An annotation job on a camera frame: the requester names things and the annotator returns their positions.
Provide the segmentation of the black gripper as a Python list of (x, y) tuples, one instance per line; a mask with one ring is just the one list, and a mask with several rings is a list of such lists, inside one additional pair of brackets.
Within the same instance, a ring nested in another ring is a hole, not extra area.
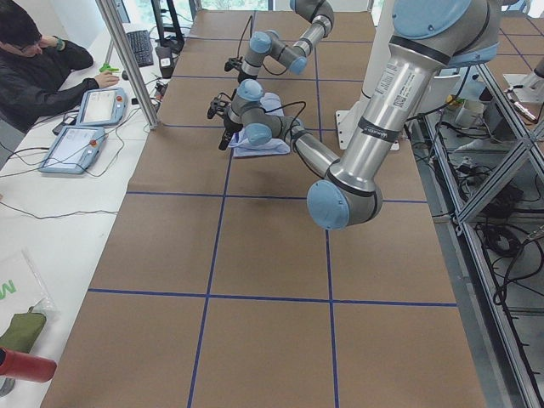
[(233, 135), (243, 129), (240, 116), (232, 108), (227, 108), (225, 110), (223, 120), (224, 133), (218, 146), (220, 150), (226, 150), (229, 147)]

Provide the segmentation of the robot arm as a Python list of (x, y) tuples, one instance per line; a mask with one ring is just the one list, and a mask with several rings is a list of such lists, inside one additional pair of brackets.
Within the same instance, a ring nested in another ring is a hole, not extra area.
[(301, 74), (317, 44), (328, 37), (334, 26), (334, 12), (326, 0), (291, 0), (290, 9), (309, 22), (309, 27), (294, 44), (288, 44), (273, 30), (255, 31), (246, 54), (235, 68), (237, 81), (256, 80), (266, 57), (278, 62), (287, 71)]
[(262, 106), (264, 90), (257, 77), (264, 60), (272, 58), (299, 73), (334, 25), (332, 6), (326, 1), (293, 1), (290, 6), (308, 21), (306, 32), (293, 45), (285, 44), (274, 31), (255, 32), (246, 55), (226, 65), (227, 70), (238, 71), (237, 89), (230, 96), (216, 97), (207, 114), (223, 120), (220, 150), (237, 132), (256, 146), (272, 139), (288, 143), (318, 176), (309, 188), (307, 207), (321, 228), (363, 224), (375, 218), (382, 206), (375, 175), (432, 78), (444, 68), (477, 65), (496, 56), (502, 3), (395, 2), (389, 59), (341, 156), (296, 117), (272, 115)]

